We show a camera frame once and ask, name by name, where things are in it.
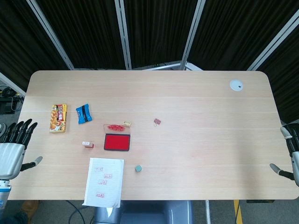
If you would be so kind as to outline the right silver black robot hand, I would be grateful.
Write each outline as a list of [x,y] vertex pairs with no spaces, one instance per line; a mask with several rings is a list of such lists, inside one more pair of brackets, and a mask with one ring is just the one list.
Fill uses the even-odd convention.
[[286,141],[286,145],[291,158],[292,173],[280,169],[277,165],[271,163],[270,168],[279,176],[283,176],[299,185],[299,124],[292,123],[280,127],[280,131]]

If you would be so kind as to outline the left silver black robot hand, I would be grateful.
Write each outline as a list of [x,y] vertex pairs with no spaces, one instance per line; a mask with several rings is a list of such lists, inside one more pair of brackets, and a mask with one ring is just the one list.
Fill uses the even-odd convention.
[[42,161],[43,158],[39,156],[32,162],[23,163],[37,124],[37,122],[32,123],[32,119],[28,119],[12,123],[4,132],[0,142],[0,179],[2,181],[10,181],[16,178],[20,172],[36,167]]

